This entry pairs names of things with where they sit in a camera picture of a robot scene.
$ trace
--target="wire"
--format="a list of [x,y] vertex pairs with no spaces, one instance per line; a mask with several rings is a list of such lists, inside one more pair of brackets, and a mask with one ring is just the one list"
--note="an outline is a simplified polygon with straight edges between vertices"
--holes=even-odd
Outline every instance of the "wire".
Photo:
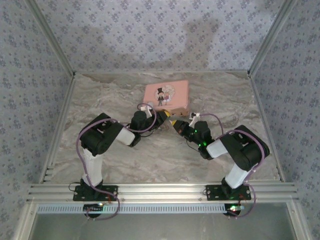
[[76,139],[75,150],[76,150],[76,153],[78,154],[78,156],[79,156],[79,158],[80,158],[80,160],[81,160],[81,162],[82,162],[83,169],[84,169],[84,173],[85,173],[85,175],[86,175],[86,179],[87,179],[90,187],[91,187],[92,189],[94,189],[95,191],[99,192],[99,193],[107,194],[108,196],[114,197],[114,198],[116,199],[116,201],[118,202],[118,206],[117,206],[117,208],[116,208],[116,211],[115,211],[112,215],[107,216],[107,217],[103,217],[103,218],[91,218],[91,217],[88,216],[88,214],[86,214],[88,220],[101,221],[101,220],[112,219],[113,217],[115,217],[115,216],[118,214],[118,212],[119,212],[119,210],[120,210],[120,200],[119,200],[119,198],[118,198],[115,194],[113,194],[112,192],[109,192],[109,191],[100,190],[100,189],[96,188],[95,186],[93,186],[93,184],[92,184],[92,182],[91,182],[91,180],[90,180],[90,177],[89,177],[89,175],[88,175],[88,169],[87,169],[87,166],[86,166],[86,162],[85,162],[85,160],[83,159],[83,157],[82,157],[82,155],[81,155],[81,153],[80,153],[80,150],[79,150],[79,141],[80,141],[81,136],[82,136],[86,131],[88,131],[90,128],[92,128],[92,127],[94,127],[94,126],[96,126],[96,125],[98,125],[98,124],[101,124],[101,123],[103,123],[103,122],[106,122],[106,121],[117,122],[117,120],[115,120],[115,119],[113,119],[113,118],[105,118],[105,119],[96,121],[96,122],[90,124],[89,126],[87,126],[86,128],[84,128],[84,129],[79,133],[79,135],[78,135],[78,137],[77,137],[77,139]]
[[74,181],[74,182],[71,182],[70,184],[69,184],[69,186],[68,186],[68,189],[71,191],[71,192],[76,192],[75,190],[71,190],[70,189],[70,186],[71,186],[71,184],[80,184],[80,182],[78,182],[78,181]]
[[241,216],[237,216],[237,215],[236,215],[234,212],[232,212],[232,211],[227,211],[228,213],[232,214],[233,216],[231,216],[231,217],[233,217],[233,218],[235,218],[235,219],[237,219],[237,218],[244,218],[244,217],[248,216],[248,215],[253,211],[253,209],[255,208],[256,203],[257,203],[257,196],[256,196],[256,191],[254,190],[254,188],[253,188],[249,183],[244,183],[243,185],[244,185],[244,186],[248,186],[249,188],[251,188],[251,191],[252,191],[252,193],[253,193],[253,205],[252,205],[252,207],[250,208],[250,210],[249,210],[248,212],[246,212],[245,214],[243,214],[243,215],[241,215]]
[[141,135],[141,137],[142,137],[142,138],[147,138],[147,137],[151,136],[153,133],[154,133],[154,131],[152,131],[149,135],[146,135],[146,136],[142,136],[142,135]]
[[200,117],[204,117],[204,116],[213,116],[213,117],[215,117],[219,122],[222,135],[224,134],[224,126],[222,125],[222,122],[220,121],[220,119],[219,119],[219,117],[217,115],[215,115],[213,113],[202,113],[202,114],[200,114]]
[[243,196],[242,194],[239,194],[239,204],[240,204],[240,202],[241,202],[241,198],[242,199],[244,199],[244,201],[245,201],[245,204],[244,204],[244,207],[246,207],[246,205],[247,205],[247,199],[245,198],[245,196]]
[[186,140],[186,144],[188,145],[188,147],[189,147],[189,148],[191,148],[191,149],[193,149],[193,150],[195,150],[195,151],[199,152],[197,149],[195,149],[195,148],[193,148],[192,146],[190,146],[190,145],[189,145],[189,143],[188,143],[188,139]]
[[257,146],[259,147],[259,149],[260,149],[260,151],[261,151],[261,161],[251,169],[250,173],[249,173],[249,174],[245,177],[245,179],[243,180],[243,185],[244,185],[244,186],[249,186],[249,188],[252,190],[252,193],[253,193],[253,205],[252,205],[252,207],[250,208],[250,210],[249,210],[247,213],[245,213],[244,215],[241,215],[241,216],[237,216],[235,213],[233,213],[233,212],[231,212],[231,211],[227,211],[228,213],[234,215],[234,218],[243,218],[243,217],[246,217],[246,216],[248,216],[248,215],[252,212],[252,210],[255,208],[256,202],[257,202],[256,192],[255,192],[254,188],[248,183],[248,179],[250,178],[250,176],[251,176],[253,173],[256,172],[256,169],[257,169],[259,166],[261,166],[261,164],[264,162],[265,157],[266,157],[266,156],[265,156],[264,148],[263,148],[263,146],[261,145],[261,143],[260,143],[255,137],[253,137],[251,134],[249,134],[249,133],[247,133],[247,132],[245,132],[245,131],[238,130],[238,129],[234,129],[234,130],[227,131],[227,132],[224,134],[223,125],[222,125],[220,119],[218,118],[218,116],[216,116],[215,114],[212,114],[212,113],[203,113],[203,114],[200,114],[200,116],[201,116],[201,117],[203,117],[203,116],[213,116],[213,117],[215,117],[215,118],[218,120],[219,125],[220,125],[220,127],[221,127],[222,135],[219,136],[216,140],[220,139],[221,137],[223,137],[224,135],[229,134],[229,133],[240,133],[240,134],[243,134],[243,135],[247,136],[248,138],[252,139],[252,140],[255,142],[255,144],[257,144]]
[[149,127],[147,127],[146,129],[144,129],[144,130],[134,130],[134,129],[128,128],[127,126],[121,124],[121,125],[124,126],[126,129],[128,129],[130,132],[133,132],[133,133],[144,133],[144,132],[147,132],[148,130],[150,130],[150,129],[155,125],[155,123],[156,123],[156,121],[157,121],[157,112],[156,112],[156,110],[154,109],[154,107],[151,106],[151,105],[149,105],[148,103],[139,103],[139,104],[136,106],[136,108],[139,109],[139,107],[140,107],[141,105],[146,105],[146,106],[152,108],[152,111],[153,111],[153,113],[154,113],[154,120],[153,120],[152,124],[151,124]]
[[[157,120],[156,110],[155,110],[151,105],[149,105],[149,104],[147,104],[147,103],[139,103],[136,107],[139,109],[139,106],[141,106],[141,105],[146,105],[146,106],[152,108],[152,111],[153,111],[153,113],[154,113],[153,123],[152,123],[149,127],[147,127],[146,129],[144,129],[144,130],[133,130],[133,129],[130,129],[130,128],[128,128],[128,127],[126,127],[125,125],[122,124],[126,129],[128,129],[128,130],[131,131],[131,132],[144,133],[144,132],[148,131],[149,129],[151,129],[151,128],[155,125],[155,123],[156,123],[156,120]],[[94,127],[94,126],[96,126],[96,125],[98,125],[98,124],[101,124],[101,123],[104,123],[104,122],[107,122],[107,121],[110,121],[110,122],[118,122],[116,119],[113,119],[113,118],[105,118],[105,119],[101,119],[101,120],[99,120],[99,121],[96,121],[96,122],[90,124],[89,126],[85,127],[85,128],[79,133],[79,135],[78,135],[78,137],[77,137],[77,139],[76,139],[76,142],[75,142],[75,150],[76,150],[76,153],[78,154],[78,156],[79,156],[79,158],[80,158],[80,160],[81,160],[81,162],[82,162],[83,169],[84,169],[84,173],[85,173],[85,175],[86,175],[86,179],[87,179],[90,187],[91,187],[92,189],[94,189],[95,191],[99,192],[99,193],[107,194],[109,200],[110,200],[110,196],[114,197],[115,200],[116,200],[117,203],[118,203],[118,206],[117,206],[117,208],[116,208],[116,211],[115,211],[112,215],[110,215],[110,216],[103,217],[103,218],[91,218],[91,217],[88,216],[88,214],[86,215],[89,220],[95,220],[95,221],[108,220],[108,219],[112,219],[113,217],[115,217],[115,216],[118,214],[119,210],[120,210],[120,200],[119,200],[119,198],[118,198],[115,194],[113,194],[112,192],[103,191],[103,190],[100,190],[100,189],[96,188],[95,186],[93,186],[93,184],[92,184],[92,182],[91,182],[91,180],[90,180],[90,178],[89,178],[89,175],[88,175],[88,169],[87,169],[87,166],[86,166],[86,162],[85,162],[84,158],[82,157],[82,155],[81,155],[81,153],[80,153],[80,150],[79,150],[79,141],[80,141],[81,136],[82,136],[86,131],[88,131],[89,129],[91,129],[92,127]]]

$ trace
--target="metal rail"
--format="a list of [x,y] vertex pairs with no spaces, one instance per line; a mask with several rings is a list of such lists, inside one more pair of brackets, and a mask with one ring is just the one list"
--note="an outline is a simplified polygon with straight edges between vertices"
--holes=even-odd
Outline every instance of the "metal rail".
[[[118,197],[126,204],[192,204],[212,203],[203,194],[206,185],[218,185],[219,182],[202,183],[113,183],[118,185]],[[258,203],[287,203],[298,200],[294,183],[280,181],[250,181]],[[74,193],[68,184],[34,184],[31,186],[27,201],[37,204],[74,204]],[[234,203],[234,200],[214,201],[215,203]]]

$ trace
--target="floral wallpaper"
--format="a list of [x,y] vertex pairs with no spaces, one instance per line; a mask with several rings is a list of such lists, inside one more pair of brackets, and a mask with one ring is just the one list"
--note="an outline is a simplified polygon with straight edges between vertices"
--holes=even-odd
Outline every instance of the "floral wallpaper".
[[247,70],[283,0],[37,0],[72,68]]
[[0,239],[39,180],[69,78],[23,0],[0,1]]
[[254,77],[282,168],[320,239],[320,2],[299,1]]

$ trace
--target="pink box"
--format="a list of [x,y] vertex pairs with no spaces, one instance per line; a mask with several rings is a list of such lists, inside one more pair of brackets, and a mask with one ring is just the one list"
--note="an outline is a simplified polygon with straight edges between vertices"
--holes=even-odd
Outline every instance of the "pink box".
[[189,116],[188,80],[148,84],[144,103],[153,103],[156,110],[167,110],[172,115]]

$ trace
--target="marble surface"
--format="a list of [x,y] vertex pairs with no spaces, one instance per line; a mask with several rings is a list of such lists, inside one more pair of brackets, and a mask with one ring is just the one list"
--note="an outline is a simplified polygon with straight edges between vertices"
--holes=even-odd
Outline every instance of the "marble surface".
[[[245,76],[226,72],[76,75],[51,181],[71,183],[81,179],[83,167],[75,150],[76,138],[93,118],[104,112],[129,123],[143,99],[146,84],[184,79],[189,80],[193,112],[216,114],[226,131],[243,124],[268,142]],[[221,135],[217,120],[210,116],[203,119],[208,121],[214,138]],[[210,161],[203,159],[167,122],[133,148],[115,141],[103,155],[102,176],[109,183],[220,181],[233,164],[228,154]],[[280,179],[273,153],[251,178]]]

